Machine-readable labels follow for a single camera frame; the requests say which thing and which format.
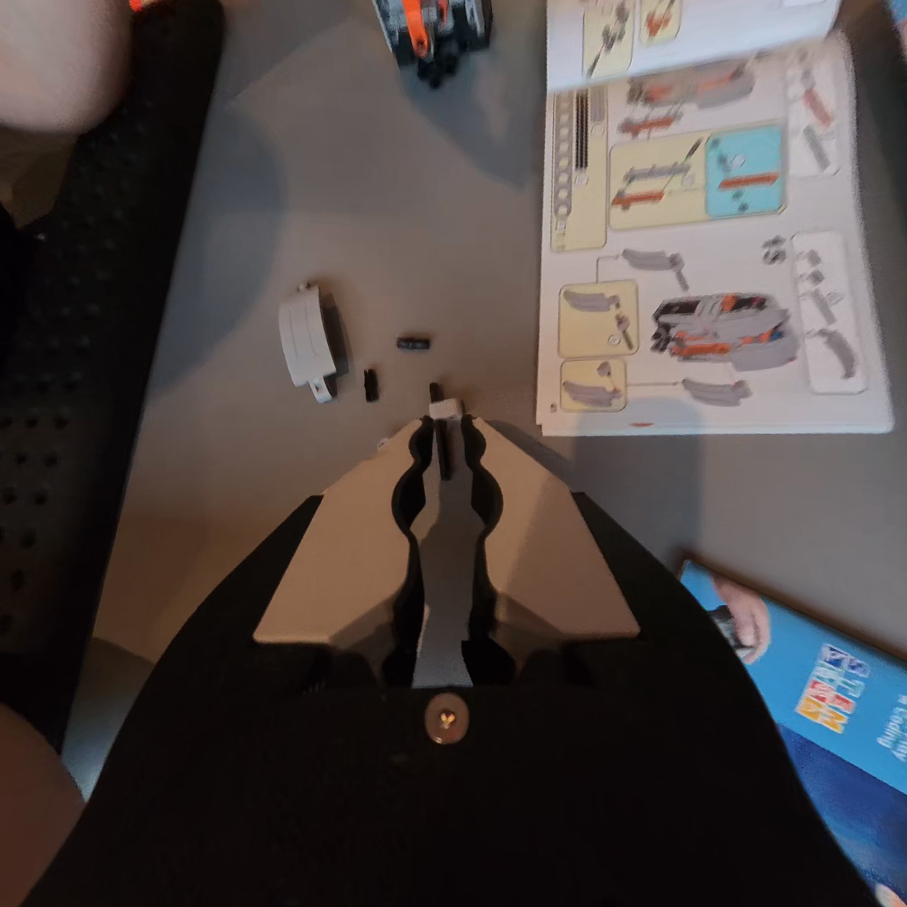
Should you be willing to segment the black perforated pad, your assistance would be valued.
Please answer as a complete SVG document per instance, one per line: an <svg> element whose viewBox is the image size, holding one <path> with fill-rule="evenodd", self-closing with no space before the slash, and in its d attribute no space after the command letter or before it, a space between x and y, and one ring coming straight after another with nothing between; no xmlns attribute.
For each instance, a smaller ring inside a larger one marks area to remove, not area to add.
<svg viewBox="0 0 907 907"><path fill-rule="evenodd" d="M62 750L119 521L211 96L221 2L130 14L122 99L20 231L2 320L1 693Z"/></svg>

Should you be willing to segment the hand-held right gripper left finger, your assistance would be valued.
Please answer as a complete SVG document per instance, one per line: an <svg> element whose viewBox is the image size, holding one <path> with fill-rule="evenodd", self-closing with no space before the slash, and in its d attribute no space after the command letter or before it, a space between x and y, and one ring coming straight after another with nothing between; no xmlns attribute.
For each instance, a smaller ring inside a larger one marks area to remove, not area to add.
<svg viewBox="0 0 907 907"><path fill-rule="evenodd" d="M387 686L413 685L425 623L413 526L434 442L434 421L416 419L321 494L257 643L357 654Z"/></svg>

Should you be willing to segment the grey desk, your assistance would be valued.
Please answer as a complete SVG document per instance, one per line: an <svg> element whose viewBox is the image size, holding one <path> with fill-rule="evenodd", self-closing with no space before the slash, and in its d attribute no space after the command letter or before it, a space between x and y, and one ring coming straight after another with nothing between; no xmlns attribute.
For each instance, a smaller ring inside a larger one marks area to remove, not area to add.
<svg viewBox="0 0 907 907"><path fill-rule="evenodd" d="M438 381L669 566L686 553L905 653L905 63L845 2L865 236L895 428L883 436L542 438L535 423L545 3L432 91L370 2L228 2L228 39L103 595L63 748L89 796L151 664L309 495ZM278 307L330 292L350 369L293 386ZM400 335L431 350L405 353ZM377 370L368 403L364 370Z"/></svg>

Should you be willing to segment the grey curved panel piece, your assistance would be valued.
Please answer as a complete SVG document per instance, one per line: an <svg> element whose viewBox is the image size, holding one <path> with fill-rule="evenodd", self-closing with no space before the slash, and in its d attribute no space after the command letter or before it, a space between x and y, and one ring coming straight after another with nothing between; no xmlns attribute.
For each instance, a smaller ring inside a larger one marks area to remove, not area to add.
<svg viewBox="0 0 907 907"><path fill-rule="evenodd" d="M278 307L278 334L289 378L320 404L334 402L348 375L346 327L333 295L306 281Z"/></svg>

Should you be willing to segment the open instruction booklet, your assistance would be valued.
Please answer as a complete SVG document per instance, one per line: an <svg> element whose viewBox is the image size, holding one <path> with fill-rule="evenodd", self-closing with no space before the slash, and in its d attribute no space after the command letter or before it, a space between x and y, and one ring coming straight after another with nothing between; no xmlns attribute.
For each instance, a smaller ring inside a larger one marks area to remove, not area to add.
<svg viewBox="0 0 907 907"><path fill-rule="evenodd" d="M544 436L893 428L841 2L549 2Z"/></svg>

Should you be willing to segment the person's left forearm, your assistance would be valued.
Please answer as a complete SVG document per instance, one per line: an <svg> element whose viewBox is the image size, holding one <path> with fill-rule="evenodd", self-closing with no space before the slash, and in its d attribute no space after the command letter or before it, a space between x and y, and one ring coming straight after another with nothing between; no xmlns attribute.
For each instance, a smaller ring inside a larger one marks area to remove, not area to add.
<svg viewBox="0 0 907 907"><path fill-rule="evenodd" d="M130 71L127 1L3 1L1 123L79 135L118 104Z"/></svg>

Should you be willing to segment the grey orange brick assembly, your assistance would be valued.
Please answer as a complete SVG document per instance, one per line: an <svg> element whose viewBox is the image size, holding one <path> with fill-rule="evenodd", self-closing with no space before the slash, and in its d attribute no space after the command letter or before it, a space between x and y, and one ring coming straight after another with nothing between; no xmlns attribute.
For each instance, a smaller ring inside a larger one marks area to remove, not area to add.
<svg viewBox="0 0 907 907"><path fill-rule="evenodd" d="M385 41L402 69L437 89L455 75L468 53L490 45L490 1L374 1Z"/></svg>

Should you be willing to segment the grey connector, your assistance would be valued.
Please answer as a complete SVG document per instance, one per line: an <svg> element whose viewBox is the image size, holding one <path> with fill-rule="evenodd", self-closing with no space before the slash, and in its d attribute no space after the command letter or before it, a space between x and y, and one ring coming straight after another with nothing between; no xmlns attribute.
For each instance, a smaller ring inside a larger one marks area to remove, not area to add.
<svg viewBox="0 0 907 907"><path fill-rule="evenodd" d="M453 456L449 427L462 420L462 403L445 395L438 382L431 382L429 393L429 416L433 421L435 448L440 480L449 482L453 476Z"/></svg>

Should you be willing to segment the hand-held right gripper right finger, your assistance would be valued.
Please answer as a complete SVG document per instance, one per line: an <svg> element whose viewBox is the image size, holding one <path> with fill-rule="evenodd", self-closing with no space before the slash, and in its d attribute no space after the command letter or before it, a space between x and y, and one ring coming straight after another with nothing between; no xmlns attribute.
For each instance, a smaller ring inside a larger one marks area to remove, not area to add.
<svg viewBox="0 0 907 907"><path fill-rule="evenodd" d="M511 683L536 653L636 640L627 600L570 487L482 418L461 422L482 522L462 657L473 686Z"/></svg>

